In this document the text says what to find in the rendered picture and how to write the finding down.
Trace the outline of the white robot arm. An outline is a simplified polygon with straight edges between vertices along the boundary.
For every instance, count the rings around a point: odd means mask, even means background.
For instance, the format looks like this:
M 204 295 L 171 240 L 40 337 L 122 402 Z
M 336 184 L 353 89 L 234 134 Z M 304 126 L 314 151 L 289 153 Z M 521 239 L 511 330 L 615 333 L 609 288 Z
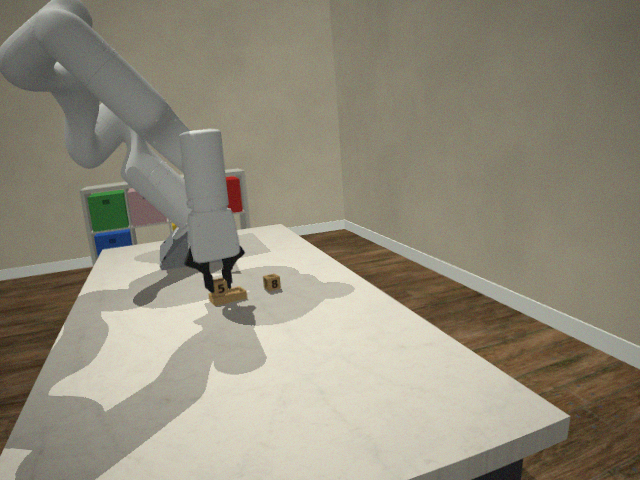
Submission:
M 210 212 L 229 205 L 221 131 L 190 131 L 92 29 L 80 0 L 47 4 L 1 45 L 0 72 L 18 88 L 52 91 L 65 114 L 65 145 L 74 162 L 98 167 L 125 142 L 121 177 L 177 226 L 175 240 L 187 232 L 189 207 Z M 147 142 L 184 172 L 184 179 Z

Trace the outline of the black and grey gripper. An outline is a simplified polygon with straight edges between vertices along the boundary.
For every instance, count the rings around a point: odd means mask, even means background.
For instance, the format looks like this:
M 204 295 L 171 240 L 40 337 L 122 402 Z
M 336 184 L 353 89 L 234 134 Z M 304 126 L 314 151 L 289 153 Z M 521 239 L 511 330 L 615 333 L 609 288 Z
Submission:
M 214 293 L 209 262 L 222 259 L 222 277 L 227 281 L 228 289 L 231 289 L 231 270 L 236 261 L 245 254 L 239 244 L 232 210 L 226 206 L 210 212 L 192 210 L 188 214 L 187 230 L 189 251 L 184 264 L 203 273 L 205 288 Z M 200 264 L 193 262 L 193 259 Z

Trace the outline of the brown wooden digit cube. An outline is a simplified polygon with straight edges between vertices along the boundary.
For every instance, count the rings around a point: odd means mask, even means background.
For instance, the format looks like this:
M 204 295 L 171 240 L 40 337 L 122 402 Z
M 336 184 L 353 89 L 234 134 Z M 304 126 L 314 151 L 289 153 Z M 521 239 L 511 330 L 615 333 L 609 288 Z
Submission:
M 280 276 L 270 274 L 263 276 L 264 288 L 268 291 L 281 289 Z
M 220 295 L 225 295 L 228 294 L 228 286 L 227 286 L 227 281 L 223 278 L 218 278 L 218 279 L 213 279 L 213 283 L 214 283 L 214 290 L 215 292 L 212 293 L 215 296 L 220 296 Z

